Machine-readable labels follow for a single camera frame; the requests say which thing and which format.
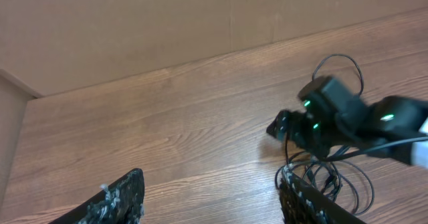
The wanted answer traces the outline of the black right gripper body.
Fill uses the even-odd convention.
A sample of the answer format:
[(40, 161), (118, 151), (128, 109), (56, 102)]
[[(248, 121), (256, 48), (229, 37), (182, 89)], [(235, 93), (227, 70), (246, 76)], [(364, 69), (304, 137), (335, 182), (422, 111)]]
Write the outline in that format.
[(266, 132), (281, 142), (293, 141), (298, 148), (317, 158), (326, 158), (330, 154), (330, 145), (322, 138), (321, 122), (307, 112), (281, 110)]

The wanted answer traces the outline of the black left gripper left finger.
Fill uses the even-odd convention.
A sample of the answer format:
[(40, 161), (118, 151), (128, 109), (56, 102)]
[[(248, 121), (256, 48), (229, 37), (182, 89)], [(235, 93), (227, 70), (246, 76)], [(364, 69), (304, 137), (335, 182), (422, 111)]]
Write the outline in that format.
[(135, 168), (51, 224), (131, 224), (144, 217), (145, 183), (142, 169)]

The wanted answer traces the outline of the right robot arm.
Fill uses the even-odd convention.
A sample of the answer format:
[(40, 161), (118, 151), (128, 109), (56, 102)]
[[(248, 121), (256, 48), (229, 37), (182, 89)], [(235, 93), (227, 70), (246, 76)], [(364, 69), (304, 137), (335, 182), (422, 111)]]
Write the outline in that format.
[(304, 112), (281, 110), (267, 127), (276, 140), (322, 162), (368, 155), (427, 167), (427, 101), (387, 96), (368, 105), (334, 76), (312, 80), (298, 97)]

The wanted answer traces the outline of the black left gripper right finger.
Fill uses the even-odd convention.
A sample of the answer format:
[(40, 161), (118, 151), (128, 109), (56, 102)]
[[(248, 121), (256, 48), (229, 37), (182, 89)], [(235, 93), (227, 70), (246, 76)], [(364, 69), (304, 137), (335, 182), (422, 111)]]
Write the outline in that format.
[(289, 165), (279, 168), (279, 176), (285, 224), (365, 224), (294, 174)]

